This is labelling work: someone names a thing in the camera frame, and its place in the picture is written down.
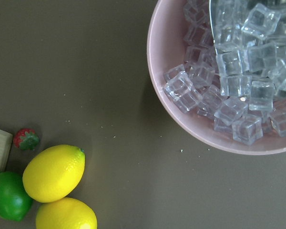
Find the green lime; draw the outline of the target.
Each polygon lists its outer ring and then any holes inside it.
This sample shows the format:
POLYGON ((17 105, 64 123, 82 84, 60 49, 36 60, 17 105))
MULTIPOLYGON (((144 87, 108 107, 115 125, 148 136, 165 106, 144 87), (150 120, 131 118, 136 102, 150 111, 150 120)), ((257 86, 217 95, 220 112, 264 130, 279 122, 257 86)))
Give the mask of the green lime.
POLYGON ((22 176, 15 172, 0 172, 0 217, 21 221, 29 212, 33 199, 24 189, 22 176))

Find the clear ice cube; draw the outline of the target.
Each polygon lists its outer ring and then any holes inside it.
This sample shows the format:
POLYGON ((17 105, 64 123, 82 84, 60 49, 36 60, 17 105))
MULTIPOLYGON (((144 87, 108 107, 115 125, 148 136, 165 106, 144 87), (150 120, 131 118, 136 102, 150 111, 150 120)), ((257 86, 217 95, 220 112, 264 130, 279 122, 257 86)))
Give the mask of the clear ice cube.
POLYGON ((250 75, 221 76, 221 95, 236 97, 249 95, 251 92, 251 80, 252 76, 250 75))
POLYGON ((192 86, 193 83, 189 79, 187 72, 182 71, 165 84, 163 91, 172 100, 177 101, 190 92, 192 86))
POLYGON ((237 97, 229 97, 220 104, 214 116, 225 125, 231 125, 243 115, 247 108, 248 104, 246 102, 241 101, 237 97))
POLYGON ((262 119, 252 114, 246 114, 232 123, 233 140, 245 145, 252 145, 263 137, 262 119))
POLYGON ((272 82, 252 81, 249 109, 272 111, 275 86, 272 82))
POLYGON ((258 3, 250 10, 241 31, 265 40, 275 32, 280 18, 280 11, 269 9, 258 3))

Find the yellow lemon near strawberry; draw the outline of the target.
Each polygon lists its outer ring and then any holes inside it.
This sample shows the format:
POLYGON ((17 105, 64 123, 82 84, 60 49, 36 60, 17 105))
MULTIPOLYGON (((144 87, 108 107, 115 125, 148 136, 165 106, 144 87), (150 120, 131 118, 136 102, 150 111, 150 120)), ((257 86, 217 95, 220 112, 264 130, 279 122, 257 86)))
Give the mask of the yellow lemon near strawberry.
POLYGON ((40 203, 57 201, 79 184, 85 169, 85 153, 71 145, 49 147, 26 166, 22 181, 27 194, 40 203))

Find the metal ice scoop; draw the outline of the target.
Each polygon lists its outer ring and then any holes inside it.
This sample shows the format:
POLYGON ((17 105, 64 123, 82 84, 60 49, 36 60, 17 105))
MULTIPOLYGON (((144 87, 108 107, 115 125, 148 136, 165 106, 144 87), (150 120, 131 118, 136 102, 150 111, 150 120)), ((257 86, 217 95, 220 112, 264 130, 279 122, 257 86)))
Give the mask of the metal ice scoop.
POLYGON ((277 56, 286 58, 286 0, 213 0, 210 2, 210 19, 218 52, 247 49, 273 42, 277 56), (265 40, 241 31, 250 10, 258 3, 281 13, 275 32, 265 40))

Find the pink bowl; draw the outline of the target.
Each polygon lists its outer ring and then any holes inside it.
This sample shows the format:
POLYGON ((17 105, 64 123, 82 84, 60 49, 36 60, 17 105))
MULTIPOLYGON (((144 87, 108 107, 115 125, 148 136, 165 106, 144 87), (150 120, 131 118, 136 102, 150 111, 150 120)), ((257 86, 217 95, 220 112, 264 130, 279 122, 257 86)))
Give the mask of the pink bowl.
POLYGON ((194 138, 231 153, 270 155, 286 152, 286 136, 275 132, 248 146, 234 141, 229 134, 213 130, 210 119, 196 113, 184 114, 163 91, 165 71, 181 64, 185 56, 183 36, 188 28, 184 18, 184 0, 160 0, 151 17, 147 36, 147 62, 150 78, 163 107, 177 124, 194 138))

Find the red strawberry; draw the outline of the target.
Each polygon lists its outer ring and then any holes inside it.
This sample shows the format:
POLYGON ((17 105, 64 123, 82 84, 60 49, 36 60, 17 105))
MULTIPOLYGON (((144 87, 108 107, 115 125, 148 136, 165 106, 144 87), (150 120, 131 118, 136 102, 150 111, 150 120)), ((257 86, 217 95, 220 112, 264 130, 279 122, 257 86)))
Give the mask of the red strawberry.
POLYGON ((20 129, 13 138, 13 144, 21 150, 33 150, 39 142, 39 136, 31 128, 20 129))

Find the yellow lemon far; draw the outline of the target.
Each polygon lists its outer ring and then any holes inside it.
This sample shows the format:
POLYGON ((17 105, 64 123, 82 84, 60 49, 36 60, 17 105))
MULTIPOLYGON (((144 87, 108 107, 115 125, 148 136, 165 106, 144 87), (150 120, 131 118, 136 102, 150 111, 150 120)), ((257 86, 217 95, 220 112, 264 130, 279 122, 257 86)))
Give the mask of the yellow lemon far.
POLYGON ((94 211, 74 198, 42 204, 36 215, 37 229, 96 229, 94 211))

